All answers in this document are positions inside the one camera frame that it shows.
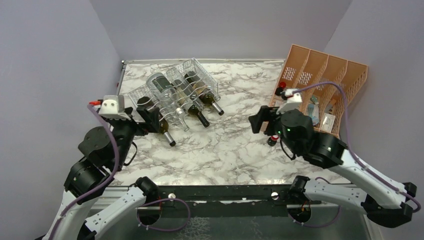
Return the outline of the clear textured glass bottle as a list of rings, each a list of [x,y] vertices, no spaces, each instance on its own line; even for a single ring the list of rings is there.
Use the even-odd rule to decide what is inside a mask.
[[[185,122],[186,112],[183,109],[183,107],[180,106],[176,101],[172,101],[172,100],[166,100],[165,105],[171,112],[171,115],[175,117],[177,121],[180,123],[183,131],[187,132],[190,128]]]

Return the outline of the clear jar silver lid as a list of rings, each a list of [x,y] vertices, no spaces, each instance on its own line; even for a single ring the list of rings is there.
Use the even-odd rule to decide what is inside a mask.
[[[165,101],[167,100],[178,101],[174,86],[161,72],[151,74],[146,85],[164,107],[166,107]]]

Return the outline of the dark-neck green wine bottle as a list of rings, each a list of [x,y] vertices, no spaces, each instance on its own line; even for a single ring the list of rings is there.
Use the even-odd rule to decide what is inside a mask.
[[[192,105],[192,106],[189,106],[189,107],[184,107],[184,106],[182,106],[181,105],[181,103],[179,102],[179,94],[178,94],[178,92],[177,92],[177,101],[178,101],[178,103],[179,103],[179,105],[181,106],[181,107],[183,107],[186,111],[187,111],[187,113],[189,114],[189,115],[191,115],[191,116],[195,116],[195,117],[197,117],[198,118],[198,120],[202,123],[202,125],[205,127],[205,128],[207,128],[207,127],[209,127],[210,126],[210,123],[209,123],[209,121],[206,119],[206,117],[203,115],[203,113],[202,113],[202,111],[200,111],[196,106],[194,106],[194,105]]]

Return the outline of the clear square glass bottle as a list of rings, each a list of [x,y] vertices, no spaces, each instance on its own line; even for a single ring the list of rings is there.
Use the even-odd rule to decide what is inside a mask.
[[[176,87],[179,94],[178,100],[183,107],[191,107],[194,105],[200,111],[204,109],[204,105],[199,99],[198,93],[195,91],[193,85],[188,82],[182,73],[176,68],[172,67],[165,72],[165,76]]]

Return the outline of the silver-neck green wine bottle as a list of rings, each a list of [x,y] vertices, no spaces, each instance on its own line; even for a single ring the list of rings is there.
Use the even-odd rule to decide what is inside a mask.
[[[203,104],[213,107],[220,116],[225,113],[225,111],[216,102],[215,93],[206,85],[196,72],[188,71],[184,75],[184,78],[192,85],[193,89],[198,94],[198,98]]]

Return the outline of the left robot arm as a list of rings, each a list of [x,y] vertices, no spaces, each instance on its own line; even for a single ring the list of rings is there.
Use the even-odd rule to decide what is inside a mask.
[[[137,107],[144,118],[144,122],[137,123],[130,114],[132,107],[118,111],[126,117],[120,120],[100,116],[100,110],[92,104],[87,108],[101,125],[89,130],[78,145],[83,157],[70,168],[59,210],[42,240],[97,240],[128,212],[159,199],[158,186],[148,177],[140,177],[123,197],[88,217],[115,174],[125,166],[134,137],[159,128],[160,111],[157,107]]]

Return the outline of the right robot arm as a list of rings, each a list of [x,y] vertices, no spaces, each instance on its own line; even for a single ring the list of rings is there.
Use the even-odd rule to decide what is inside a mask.
[[[396,228],[412,220],[414,209],[408,205],[417,191],[410,182],[397,182],[376,171],[350,152],[339,138],[313,127],[312,119],[297,109],[279,114],[276,107],[263,105],[248,117],[252,132],[278,136],[294,157],[329,170],[349,180],[353,187],[323,183],[307,176],[295,177],[287,195],[296,203],[322,201],[364,214],[372,222]]]

